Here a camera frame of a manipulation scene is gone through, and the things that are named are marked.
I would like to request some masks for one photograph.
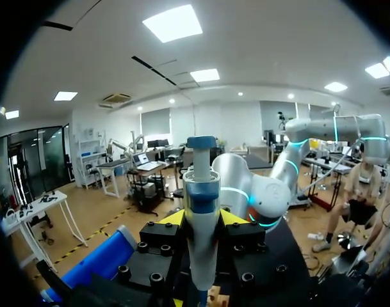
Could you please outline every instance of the robotic arm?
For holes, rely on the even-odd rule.
[[[299,166],[310,151],[309,138],[364,142],[370,164],[390,164],[390,137],[380,115],[335,116],[329,119],[294,119],[286,124],[290,142],[280,154],[269,177],[248,171],[246,162],[225,153],[213,162],[221,176],[220,203],[233,214],[247,218],[248,205],[259,215],[261,226],[271,228],[287,211],[297,182]]]
[[[133,142],[131,142],[128,146],[121,143],[120,141],[117,141],[116,139],[110,139],[107,147],[107,153],[108,155],[112,154],[112,146],[118,147],[119,149],[123,150],[123,154],[128,158],[132,159],[133,154],[136,153],[136,146],[137,144],[142,140],[142,143],[145,144],[145,138],[143,134],[139,135],[136,139],[134,137],[133,131],[131,131]]]

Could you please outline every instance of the air conditioner vent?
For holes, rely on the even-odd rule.
[[[125,102],[130,101],[131,96],[121,93],[115,93],[108,95],[103,99],[106,104],[123,104]]]
[[[390,97],[390,86],[384,86],[380,88],[381,93],[383,93],[385,96]]]

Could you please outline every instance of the computer screen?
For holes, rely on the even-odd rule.
[[[139,166],[139,165],[148,163],[149,159],[146,156],[146,153],[138,153],[138,154],[133,155],[133,161],[135,162],[135,164],[137,166]]]
[[[343,155],[347,154],[347,156],[351,157],[351,153],[352,153],[351,147],[349,147],[349,146],[344,146],[343,147],[343,151],[342,151]]]
[[[169,146],[169,141],[168,139],[160,139],[158,140],[159,146]]]
[[[156,141],[148,141],[148,148],[155,148],[155,147],[159,147],[158,139]]]

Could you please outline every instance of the monitor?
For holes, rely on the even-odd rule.
[[[156,141],[148,141],[148,148],[155,148],[155,147],[159,147],[158,139]]]
[[[159,142],[159,146],[162,146],[162,147],[169,146],[168,139],[160,139],[160,140],[158,140],[158,142]]]
[[[351,157],[351,154],[352,154],[351,147],[349,147],[349,146],[344,146],[344,147],[343,147],[342,154],[343,154],[343,155],[347,154],[348,157]]]

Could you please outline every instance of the person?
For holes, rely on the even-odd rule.
[[[360,146],[362,162],[353,167],[346,179],[344,202],[337,204],[331,210],[327,235],[325,240],[312,247],[318,253],[331,248],[334,231],[337,228],[339,216],[349,216],[359,224],[374,226],[364,249],[371,246],[382,229],[382,220],[375,207],[381,185],[381,174],[377,167],[364,159],[364,144]]]

